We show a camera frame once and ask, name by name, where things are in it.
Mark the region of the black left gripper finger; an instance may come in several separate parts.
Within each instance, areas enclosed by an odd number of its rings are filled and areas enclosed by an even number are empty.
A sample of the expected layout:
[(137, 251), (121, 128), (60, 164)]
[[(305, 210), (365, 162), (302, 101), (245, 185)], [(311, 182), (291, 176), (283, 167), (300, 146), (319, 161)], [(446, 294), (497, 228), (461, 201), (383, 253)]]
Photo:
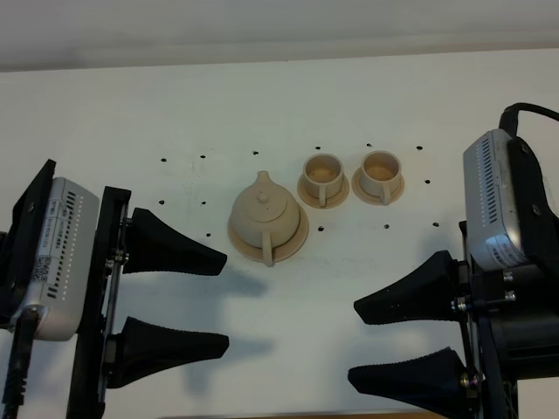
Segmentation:
[(136, 208), (126, 232), (124, 273), (169, 271), (217, 276), (227, 256), (169, 227), (147, 209)]
[(180, 331), (128, 317), (121, 332), (109, 338), (107, 386), (122, 388), (173, 367), (219, 359), (229, 344), (219, 333)]

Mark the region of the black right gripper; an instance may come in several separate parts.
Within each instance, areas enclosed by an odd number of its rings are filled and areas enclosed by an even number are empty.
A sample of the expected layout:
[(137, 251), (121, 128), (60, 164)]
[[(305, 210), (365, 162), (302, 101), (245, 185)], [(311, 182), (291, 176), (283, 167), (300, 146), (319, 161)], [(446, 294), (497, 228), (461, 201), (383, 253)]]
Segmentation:
[[(479, 415), (518, 418), (518, 381), (558, 376), (558, 276), (530, 259), (515, 267), (482, 269), (467, 245), (466, 314), (477, 326), (471, 353), (484, 375)], [(354, 309), (367, 325), (415, 320), (457, 321), (459, 262), (437, 251), (396, 283), (358, 299)], [(475, 400), (462, 379), (466, 366), (449, 347), (414, 360), (352, 367), (355, 390), (404, 402), (447, 418), (473, 418)]]

